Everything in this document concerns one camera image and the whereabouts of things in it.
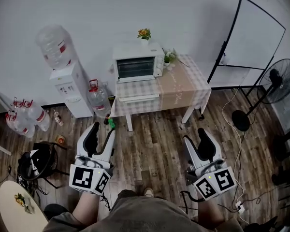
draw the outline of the power strip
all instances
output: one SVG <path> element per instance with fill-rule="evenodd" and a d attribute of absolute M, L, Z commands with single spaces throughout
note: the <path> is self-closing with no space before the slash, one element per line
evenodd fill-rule
<path fill-rule="evenodd" d="M 240 201 L 236 203 L 236 208 L 238 209 L 239 214 L 242 214 L 245 211 L 245 208 Z"/>

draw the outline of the wooden floor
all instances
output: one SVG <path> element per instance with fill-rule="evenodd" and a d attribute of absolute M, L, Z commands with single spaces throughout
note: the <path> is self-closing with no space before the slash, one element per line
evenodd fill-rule
<path fill-rule="evenodd" d="M 188 135 L 196 145 L 200 139 L 197 135 L 198 128 L 208 130 L 220 143 L 223 157 L 229 161 L 233 167 L 236 156 L 239 152 L 239 139 L 236 132 L 223 119 L 221 109 L 234 95 L 235 90 L 213 91 L 209 99 L 208 106 L 204 112 L 205 119 L 198 120 L 198 111 L 194 111 L 188 122 L 181 124 L 181 118 L 185 113 L 185 108 L 173 109 L 162 112 L 133 115 L 133 132 L 127 131 L 127 125 L 124 117 L 117 118 L 116 122 L 116 145 L 115 153 L 111 162 L 115 165 L 114 175 L 105 188 L 105 196 L 108 198 L 111 206 L 117 198 L 117 194 L 123 189 L 132 189 L 139 193 L 145 187 L 152 187 L 156 196 L 163 197 L 178 206 L 184 206 L 180 196 L 181 190 L 188 190 L 184 178 L 184 170 L 187 167 L 187 161 L 184 158 L 181 139 Z M 256 94 L 250 96 L 252 101 L 257 99 Z M 53 142 L 56 135 L 60 134 L 66 138 L 68 151 L 57 149 L 58 169 L 68 172 L 69 166 L 74 161 L 76 154 L 76 143 L 83 131 L 95 120 L 93 118 L 74 118 L 70 111 L 65 107 L 57 107 L 56 111 L 61 115 L 64 126 L 60 127 L 52 120 L 51 128 L 48 132 L 37 130 L 34 138 L 29 140 L 7 128 L 3 122 L 3 116 L 0 116 L 0 145 L 12 151 L 12 156 L 7 156 L 0 152 L 0 181 L 7 176 L 8 166 L 12 166 L 12 176 L 16 176 L 17 160 L 25 151 L 30 151 L 34 142 L 50 141 Z M 224 110 L 226 118 L 231 121 L 230 115 L 236 109 L 248 110 L 248 104 L 242 93 L 238 92 L 234 100 L 229 103 Z M 54 110 L 50 109 L 49 114 L 53 118 Z M 100 129 L 100 147 L 110 130 L 109 126 L 101 123 Z M 245 133 L 242 143 L 241 155 L 241 174 L 240 184 L 244 188 L 243 199 L 253 199 L 260 194 L 270 191 L 275 187 L 271 181 L 271 175 L 277 172 L 277 162 L 271 155 L 271 141 L 275 134 L 282 134 L 282 129 L 274 114 L 271 106 L 261 105 L 255 118 L 255 122 Z M 49 203 L 58 203 L 65 206 L 69 211 L 73 211 L 79 199 L 79 193 L 68 187 L 68 177 L 54 174 L 48 178 L 52 183 L 64 187 L 55 190 L 44 180 L 39 180 L 42 189 L 49 192 L 48 195 L 42 195 L 41 208 L 44 209 Z M 192 188 L 192 195 L 195 196 L 195 190 Z M 224 193 L 216 198 L 217 203 L 228 208 L 234 196 L 235 189 Z M 237 197 L 241 194 L 240 188 L 237 191 Z M 279 216 L 282 221 L 290 208 L 280 210 L 282 202 L 278 204 L 278 198 L 282 195 L 290 194 L 290 188 L 274 189 L 261 197 L 260 204 L 256 201 L 246 202 L 244 207 L 246 211 L 242 218 L 249 223 L 264 223 L 274 216 Z M 188 206 L 197 208 L 196 203 L 188 201 Z M 221 211 L 226 218 L 235 216 L 244 227 L 237 213 L 230 213 L 223 207 Z M 107 216 L 108 210 L 104 203 L 100 203 L 99 219 Z M 189 215 L 193 218 L 197 216 L 197 211 L 189 210 Z M 0 217 L 0 231 L 5 231 L 3 221 Z"/>

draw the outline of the whiteboard stand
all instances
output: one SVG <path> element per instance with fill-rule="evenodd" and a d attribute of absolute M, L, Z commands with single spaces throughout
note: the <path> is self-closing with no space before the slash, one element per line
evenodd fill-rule
<path fill-rule="evenodd" d="M 272 62 L 285 30 L 285 27 L 254 2 L 239 0 L 228 38 L 221 46 L 207 82 L 210 83 L 217 67 L 247 68 L 262 72 L 256 79 L 253 78 L 253 80 L 246 82 L 245 86 L 242 86 L 250 87 L 247 94 L 242 90 L 241 84 L 231 86 L 226 83 L 225 86 L 212 87 L 212 90 L 239 88 L 249 105 L 253 107 L 248 95 L 257 86 Z M 227 61 L 227 64 L 221 64 L 221 59 L 225 53 L 231 60 Z"/>

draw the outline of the plastic water bottle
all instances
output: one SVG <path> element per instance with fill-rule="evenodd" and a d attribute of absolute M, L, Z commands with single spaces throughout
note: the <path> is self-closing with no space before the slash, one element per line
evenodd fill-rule
<path fill-rule="evenodd" d="M 98 85 L 98 80 L 90 80 L 90 90 L 87 94 L 89 103 L 96 115 L 100 118 L 105 118 L 111 113 L 111 105 L 107 94 L 102 87 Z"/>
<path fill-rule="evenodd" d="M 49 129 L 50 117 L 48 113 L 33 100 L 25 101 L 23 104 L 23 110 L 25 111 L 25 114 L 28 115 L 28 118 L 34 121 L 41 130 L 47 131 Z"/>
<path fill-rule="evenodd" d="M 9 111 L 6 116 L 8 126 L 16 131 L 19 135 L 24 135 L 28 138 L 32 138 L 35 133 L 35 127 L 29 123 L 25 117 L 18 115 L 17 112 Z"/>
<path fill-rule="evenodd" d="M 36 36 L 44 59 L 53 70 L 63 69 L 77 60 L 69 33 L 60 25 L 42 28 Z"/>

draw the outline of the water bottle cap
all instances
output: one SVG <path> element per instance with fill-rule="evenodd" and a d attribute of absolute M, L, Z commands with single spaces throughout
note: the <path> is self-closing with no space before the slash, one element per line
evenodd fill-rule
<path fill-rule="evenodd" d="M 89 92 L 97 92 L 99 89 L 99 85 L 98 85 L 98 80 L 97 79 L 92 79 L 89 81 L 89 85 L 90 85 L 90 90 Z"/>

